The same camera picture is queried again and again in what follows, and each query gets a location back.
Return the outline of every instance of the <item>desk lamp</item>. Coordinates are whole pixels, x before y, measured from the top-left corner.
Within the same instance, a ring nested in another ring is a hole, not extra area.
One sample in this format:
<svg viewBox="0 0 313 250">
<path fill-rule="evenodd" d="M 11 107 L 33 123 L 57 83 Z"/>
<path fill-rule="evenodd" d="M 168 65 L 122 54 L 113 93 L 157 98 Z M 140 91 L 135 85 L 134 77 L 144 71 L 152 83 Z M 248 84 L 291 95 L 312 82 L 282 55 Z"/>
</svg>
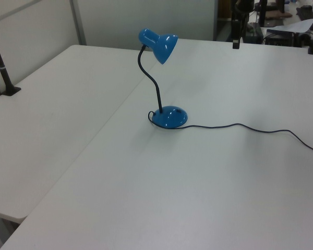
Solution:
<svg viewBox="0 0 313 250">
<path fill-rule="evenodd" d="M 141 71 L 154 83 L 157 94 L 156 96 L 158 97 L 159 109 L 153 113 L 152 121 L 157 126 L 168 129 L 177 128 L 185 124 L 188 120 L 187 113 L 183 109 L 175 106 L 162 107 L 159 86 L 155 79 L 143 69 L 140 59 L 143 51 L 146 47 L 149 47 L 153 50 L 156 59 L 161 64 L 164 64 L 171 55 L 177 39 L 177 35 L 158 35 L 149 29 L 143 29 L 139 33 L 139 41 L 143 44 L 143 46 L 138 55 L 138 65 Z"/>
</svg>

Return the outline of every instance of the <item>blue lamp shade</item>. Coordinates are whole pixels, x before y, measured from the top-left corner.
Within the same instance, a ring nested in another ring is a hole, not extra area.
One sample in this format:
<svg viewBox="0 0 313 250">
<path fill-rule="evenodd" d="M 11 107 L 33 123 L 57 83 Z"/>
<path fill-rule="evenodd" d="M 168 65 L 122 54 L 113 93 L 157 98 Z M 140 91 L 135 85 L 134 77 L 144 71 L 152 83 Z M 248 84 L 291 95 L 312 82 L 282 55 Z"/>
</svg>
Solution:
<svg viewBox="0 0 313 250">
<path fill-rule="evenodd" d="M 161 64 L 164 64 L 171 55 L 177 39 L 177 35 L 158 35 L 149 29 L 143 29 L 139 33 L 139 41 L 153 50 L 156 59 Z"/>
</svg>

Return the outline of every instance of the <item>white table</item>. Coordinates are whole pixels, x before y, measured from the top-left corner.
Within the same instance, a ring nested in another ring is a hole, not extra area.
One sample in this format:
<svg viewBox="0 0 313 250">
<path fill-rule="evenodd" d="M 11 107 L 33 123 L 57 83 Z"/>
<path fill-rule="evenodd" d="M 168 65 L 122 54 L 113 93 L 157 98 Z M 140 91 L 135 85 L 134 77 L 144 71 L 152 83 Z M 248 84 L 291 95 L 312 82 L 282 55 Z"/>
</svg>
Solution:
<svg viewBox="0 0 313 250">
<path fill-rule="evenodd" d="M 143 79 L 137 56 L 72 46 L 0 97 L 0 217 L 30 214 Z"/>
<path fill-rule="evenodd" d="M 149 72 L 187 124 L 287 128 L 313 146 L 306 49 L 179 40 Z M 311 150 L 287 133 L 159 129 L 157 108 L 145 77 L 2 250 L 313 250 Z"/>
</svg>

